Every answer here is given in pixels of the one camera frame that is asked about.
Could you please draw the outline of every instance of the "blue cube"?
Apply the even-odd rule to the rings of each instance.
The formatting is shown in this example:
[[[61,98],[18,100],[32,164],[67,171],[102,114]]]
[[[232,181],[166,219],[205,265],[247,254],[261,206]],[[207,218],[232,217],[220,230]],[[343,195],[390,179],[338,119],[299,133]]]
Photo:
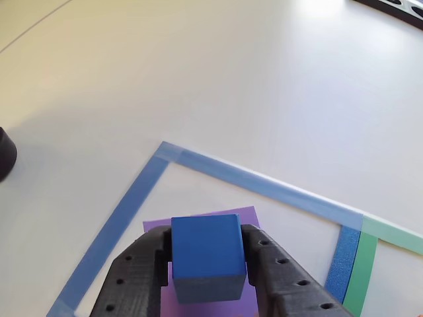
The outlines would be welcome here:
[[[172,218],[178,302],[240,299],[247,270],[238,215]]]

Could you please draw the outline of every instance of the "blue foam strip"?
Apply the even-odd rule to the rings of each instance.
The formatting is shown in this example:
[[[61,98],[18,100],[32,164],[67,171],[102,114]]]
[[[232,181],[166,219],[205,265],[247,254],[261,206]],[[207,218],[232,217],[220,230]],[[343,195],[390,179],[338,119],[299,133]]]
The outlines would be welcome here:
[[[363,215],[361,213],[213,158],[183,150],[176,163],[281,203],[303,209],[340,225],[356,230],[362,229]]]
[[[348,227],[342,227],[339,233],[338,244],[325,288],[341,303],[344,302],[346,290],[350,283],[360,235],[360,231]]]
[[[78,307],[116,243],[168,165],[167,160],[159,157],[153,156],[148,161],[61,290],[58,299],[49,311],[49,317],[60,316],[52,315],[58,301],[72,310]]]

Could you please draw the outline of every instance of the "black object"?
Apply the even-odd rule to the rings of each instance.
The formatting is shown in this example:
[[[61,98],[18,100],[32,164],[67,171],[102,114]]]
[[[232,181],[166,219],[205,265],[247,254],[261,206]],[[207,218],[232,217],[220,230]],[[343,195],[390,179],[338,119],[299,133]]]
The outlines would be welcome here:
[[[171,230],[150,230],[113,261],[90,317],[160,317]],[[241,225],[241,231],[260,317],[352,317],[264,231],[252,225]]]
[[[363,3],[364,5],[368,5],[369,7],[372,7],[374,9],[380,10],[384,13],[387,13],[388,15],[392,15],[395,18],[399,18],[400,20],[407,22],[416,28],[423,30],[423,20],[420,20],[414,15],[411,15],[410,13],[402,11],[401,9],[397,9],[393,7],[392,5],[388,5],[387,3],[384,3],[379,0],[355,0],[355,1]],[[398,4],[398,5],[401,4],[400,0],[388,0],[388,1],[392,2],[393,4]],[[423,18],[423,11],[421,9],[419,9],[418,7],[412,7],[412,10],[417,15],[420,15]]]
[[[17,150],[15,144],[0,127],[0,182],[6,178],[15,165]]]

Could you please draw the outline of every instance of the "purple paper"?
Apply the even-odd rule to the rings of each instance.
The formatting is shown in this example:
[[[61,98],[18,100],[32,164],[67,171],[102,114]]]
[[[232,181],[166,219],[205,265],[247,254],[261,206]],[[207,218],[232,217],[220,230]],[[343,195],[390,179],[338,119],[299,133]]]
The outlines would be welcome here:
[[[228,215],[238,213],[241,224],[254,225],[259,227],[256,211],[253,206],[244,207],[217,213],[206,213],[208,215]],[[170,219],[144,221],[144,231],[163,225],[171,225]],[[172,279],[172,263],[169,263],[169,286],[161,288],[161,317],[257,317],[256,290],[246,278],[243,295],[240,300],[227,302],[205,302],[202,304],[179,304]]]

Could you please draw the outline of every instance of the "screw hole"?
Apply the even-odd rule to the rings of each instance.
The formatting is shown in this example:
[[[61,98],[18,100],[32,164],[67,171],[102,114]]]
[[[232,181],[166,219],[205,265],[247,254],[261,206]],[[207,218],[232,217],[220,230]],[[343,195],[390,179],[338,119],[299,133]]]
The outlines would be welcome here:
[[[321,304],[320,305],[320,308],[323,308],[323,309],[330,309],[330,308],[332,308],[334,305],[331,303],[331,302],[326,302],[326,303],[324,303],[324,304]]]
[[[287,264],[288,262],[289,262],[288,259],[278,259],[278,260],[276,260],[276,263],[279,263],[279,264]]]
[[[306,279],[302,279],[302,280],[297,282],[297,285],[299,285],[299,286],[306,286],[308,284],[310,284],[310,281],[308,281]]]

